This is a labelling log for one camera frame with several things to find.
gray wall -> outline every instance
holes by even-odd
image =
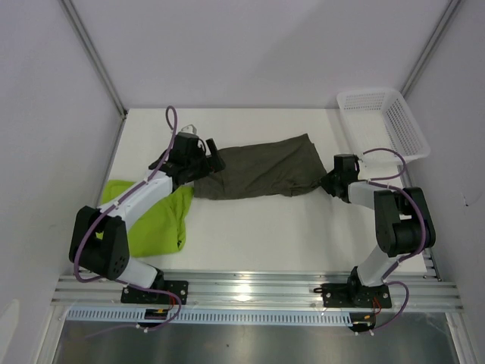
[[[400,89],[447,0],[75,0],[127,107],[335,107]]]
[[[458,284],[478,343],[485,343],[484,100],[485,2],[467,0],[408,102],[431,145],[430,157],[411,165],[412,177],[433,214],[438,266]]]
[[[0,312],[20,301],[5,362],[28,363],[119,125],[56,0],[0,2],[0,111]]]

metal pole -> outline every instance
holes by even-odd
[[[102,63],[99,54],[96,51],[95,46],[92,43],[92,40],[89,37],[89,34],[84,27],[76,8],[74,7],[73,2],[71,0],[59,0],[59,4],[61,5],[62,10],[64,10],[64,13],[69,20],[70,25],[73,27],[73,30],[76,33],[79,41],[81,42],[81,46],[83,47],[84,52],[86,52],[86,55],[91,61],[92,66],[98,74],[100,81],[106,88],[106,92],[110,96],[114,107],[120,113],[120,116],[123,120],[127,111],[123,106],[123,103],[120,100],[120,96],[114,88],[113,83],[111,82],[111,78],[109,77],[108,72],[106,71],[106,68]]]
[[[113,148],[111,149],[111,154],[109,156],[108,166],[106,167],[105,174],[103,175],[103,180],[102,180],[100,190],[98,191],[98,194],[96,195],[96,198],[95,198],[94,203],[96,207],[101,205],[103,191],[105,189],[106,183],[108,182],[109,174],[111,172],[111,167],[113,166],[113,162],[114,162],[114,157],[116,156],[116,151],[118,149],[118,145],[120,144],[121,134],[123,133],[125,121],[126,121],[126,117],[123,117],[121,120],[120,127],[117,130]]]
[[[404,86],[401,88],[401,94],[405,99],[407,99],[412,91],[412,88],[423,74],[423,70],[426,68],[428,62],[436,51],[441,39],[443,39],[446,30],[449,28],[449,25],[455,18],[463,2],[465,2],[465,0],[450,0],[448,2],[446,9],[441,15],[440,20],[438,20],[434,31],[431,33],[431,36],[426,43],[426,46],[423,48],[423,51],[412,68],[411,73],[408,75]]]

white laundry basket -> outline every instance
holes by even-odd
[[[361,89],[340,93],[336,99],[350,148],[365,164],[401,164],[389,152],[363,155],[373,148],[393,149],[406,162],[430,154],[430,146],[400,92],[390,88]]]

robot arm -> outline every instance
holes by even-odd
[[[383,276],[400,257],[420,247],[418,217],[401,193],[358,180],[355,155],[335,155],[333,160],[334,169],[321,180],[321,186],[344,202],[374,210],[377,246],[363,263],[354,267],[346,284],[322,284],[315,292],[322,293],[326,307],[372,308],[372,298],[379,297],[383,308],[390,308],[392,303]],[[403,190],[416,203],[424,219],[424,248],[433,246],[436,235],[423,191],[418,187]]]
[[[114,205],[116,208],[102,219],[95,232],[88,237],[80,255],[80,266],[112,281],[123,281],[142,288],[163,289],[165,282],[162,271],[130,257],[127,232],[155,203],[170,195],[180,185],[225,168],[214,141],[206,141],[210,156],[205,154],[205,145],[202,143],[201,146],[200,142],[194,133],[178,133],[174,147],[160,171],[156,171],[149,179],[148,176],[153,172],[148,170],[145,178],[134,184],[143,185],[135,192],[132,191],[122,204],[118,201],[131,189],[97,209],[85,206],[79,210],[70,245],[70,261],[74,262],[77,249],[94,220]],[[149,169],[155,169],[160,158]]]

lime green cloth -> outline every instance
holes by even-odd
[[[121,195],[133,184],[125,180],[109,180],[102,203]],[[180,251],[185,244],[185,217],[193,196],[192,187],[179,187],[155,203],[128,231],[130,255],[158,256]]]

